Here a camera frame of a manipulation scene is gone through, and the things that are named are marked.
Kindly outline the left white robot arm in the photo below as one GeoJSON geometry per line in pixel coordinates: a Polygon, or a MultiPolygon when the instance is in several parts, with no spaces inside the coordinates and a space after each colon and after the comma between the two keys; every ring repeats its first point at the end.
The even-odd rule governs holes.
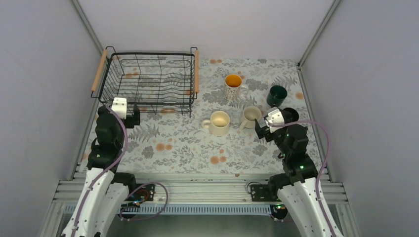
{"type": "Polygon", "coordinates": [[[127,150],[126,129],[140,123],[137,107],[134,107],[131,116],[127,111],[127,102],[117,100],[111,106],[105,104],[98,109],[96,137],[88,156],[84,186],[61,236],[106,236],[121,202],[137,195],[135,176],[117,172],[118,164],[127,150]]]}

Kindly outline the patterned white mug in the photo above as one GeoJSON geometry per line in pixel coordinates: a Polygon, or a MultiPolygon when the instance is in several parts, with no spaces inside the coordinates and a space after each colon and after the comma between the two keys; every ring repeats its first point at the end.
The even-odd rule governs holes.
{"type": "Polygon", "coordinates": [[[225,78],[224,95],[228,101],[235,100],[238,96],[247,96],[249,87],[243,83],[239,75],[228,75],[225,78]]]}

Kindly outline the dark green mug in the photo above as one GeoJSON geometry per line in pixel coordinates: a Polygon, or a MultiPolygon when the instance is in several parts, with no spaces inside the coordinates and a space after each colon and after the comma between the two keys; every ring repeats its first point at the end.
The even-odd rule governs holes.
{"type": "Polygon", "coordinates": [[[288,92],[284,87],[280,85],[274,85],[268,92],[266,102],[270,107],[278,107],[284,102],[287,95],[288,92]]]}

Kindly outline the matte black mug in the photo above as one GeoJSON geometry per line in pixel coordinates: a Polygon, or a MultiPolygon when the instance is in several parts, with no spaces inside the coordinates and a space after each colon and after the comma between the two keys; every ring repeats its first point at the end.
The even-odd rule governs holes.
{"type": "Polygon", "coordinates": [[[284,123],[290,123],[290,122],[295,122],[299,120],[299,114],[293,108],[282,109],[282,115],[284,118],[284,123]]]}

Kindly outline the cream ribbed mug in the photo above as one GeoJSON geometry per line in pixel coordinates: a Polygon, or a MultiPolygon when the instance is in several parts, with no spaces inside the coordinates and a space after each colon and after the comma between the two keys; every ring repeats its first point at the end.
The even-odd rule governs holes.
{"type": "Polygon", "coordinates": [[[230,117],[224,111],[216,111],[211,114],[210,119],[203,120],[201,126],[214,136],[224,136],[230,129],[230,117]]]}

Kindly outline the beige mug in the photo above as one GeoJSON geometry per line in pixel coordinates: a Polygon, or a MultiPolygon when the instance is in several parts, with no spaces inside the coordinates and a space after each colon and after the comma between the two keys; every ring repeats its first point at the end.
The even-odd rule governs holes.
{"type": "Polygon", "coordinates": [[[242,115],[240,116],[240,126],[239,129],[254,129],[255,121],[261,119],[262,113],[261,110],[256,106],[248,106],[243,110],[242,115]]]}

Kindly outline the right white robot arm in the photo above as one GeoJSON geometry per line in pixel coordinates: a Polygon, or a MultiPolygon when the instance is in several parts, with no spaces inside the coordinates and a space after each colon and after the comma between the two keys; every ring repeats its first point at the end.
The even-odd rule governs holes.
{"type": "Polygon", "coordinates": [[[262,118],[255,122],[260,139],[278,147],[283,174],[268,180],[268,196],[281,201],[303,237],[341,237],[320,184],[323,169],[317,169],[307,153],[308,128],[299,121],[275,125],[262,118]]]}

